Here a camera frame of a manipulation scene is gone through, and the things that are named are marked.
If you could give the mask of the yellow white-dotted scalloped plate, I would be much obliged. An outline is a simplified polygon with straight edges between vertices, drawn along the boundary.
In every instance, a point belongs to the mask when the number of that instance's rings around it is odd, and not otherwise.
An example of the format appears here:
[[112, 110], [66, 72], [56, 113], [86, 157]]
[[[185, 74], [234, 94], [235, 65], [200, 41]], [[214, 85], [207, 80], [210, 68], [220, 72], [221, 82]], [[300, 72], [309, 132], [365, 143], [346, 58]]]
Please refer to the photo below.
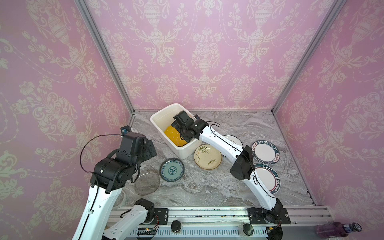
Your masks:
[[187, 142], [181, 138], [180, 133], [172, 126], [167, 127], [164, 133], [177, 147], [183, 147], [187, 144]]

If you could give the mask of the white plate green lettered rim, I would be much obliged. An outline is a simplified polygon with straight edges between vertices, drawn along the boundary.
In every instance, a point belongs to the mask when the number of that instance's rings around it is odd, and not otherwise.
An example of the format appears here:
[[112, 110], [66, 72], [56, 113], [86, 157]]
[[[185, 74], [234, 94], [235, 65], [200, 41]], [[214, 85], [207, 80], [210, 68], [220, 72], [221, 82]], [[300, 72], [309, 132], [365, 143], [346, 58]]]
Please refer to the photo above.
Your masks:
[[253, 158], [265, 165], [274, 165], [280, 158], [279, 149], [267, 140], [257, 140], [252, 144]]

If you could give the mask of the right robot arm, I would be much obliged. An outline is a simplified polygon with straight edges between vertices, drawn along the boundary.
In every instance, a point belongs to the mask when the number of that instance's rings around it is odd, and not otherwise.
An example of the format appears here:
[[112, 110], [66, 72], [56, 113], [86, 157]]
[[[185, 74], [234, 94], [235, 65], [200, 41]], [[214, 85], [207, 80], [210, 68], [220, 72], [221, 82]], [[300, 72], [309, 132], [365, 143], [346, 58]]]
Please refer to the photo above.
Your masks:
[[199, 116], [191, 118], [186, 111], [180, 111], [174, 117], [174, 127], [183, 140], [201, 140], [217, 149], [232, 163], [231, 175], [243, 181], [255, 195], [267, 223], [278, 224], [283, 214], [283, 204], [267, 190], [255, 171], [252, 149], [229, 141], [219, 134], [208, 122]]

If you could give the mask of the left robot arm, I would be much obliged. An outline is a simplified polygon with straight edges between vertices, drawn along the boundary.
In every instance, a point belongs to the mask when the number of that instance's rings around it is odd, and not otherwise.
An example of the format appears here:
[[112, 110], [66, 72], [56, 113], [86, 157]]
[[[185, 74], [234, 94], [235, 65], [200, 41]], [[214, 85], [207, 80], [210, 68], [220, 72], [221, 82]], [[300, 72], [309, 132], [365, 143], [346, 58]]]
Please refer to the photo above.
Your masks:
[[105, 229], [123, 187], [127, 182], [135, 183], [142, 162], [157, 155], [153, 142], [143, 134], [133, 133], [129, 126], [121, 128], [119, 137], [120, 147], [99, 161], [92, 172], [89, 196], [73, 236], [75, 240], [124, 240], [140, 224], [154, 220], [154, 203], [139, 199], [111, 230]]

